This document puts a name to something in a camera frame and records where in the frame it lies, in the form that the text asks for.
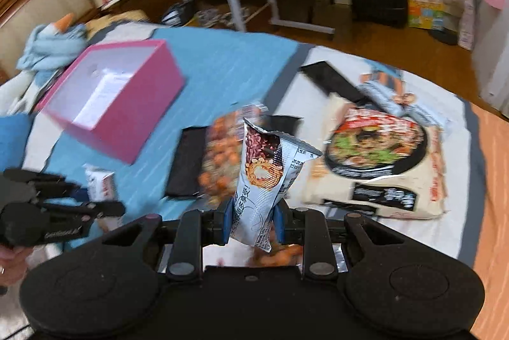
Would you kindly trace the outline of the person's left hand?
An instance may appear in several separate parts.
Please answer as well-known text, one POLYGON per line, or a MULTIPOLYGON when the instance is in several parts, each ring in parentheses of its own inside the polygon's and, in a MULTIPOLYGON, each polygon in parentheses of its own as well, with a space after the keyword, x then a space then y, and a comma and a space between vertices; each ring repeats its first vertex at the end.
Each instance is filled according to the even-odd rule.
POLYGON ((10 287, 23 279, 25 273, 27 273, 27 258, 34 249, 23 247, 9 249, 3 245, 0 246, 0 249, 0 285, 10 287))

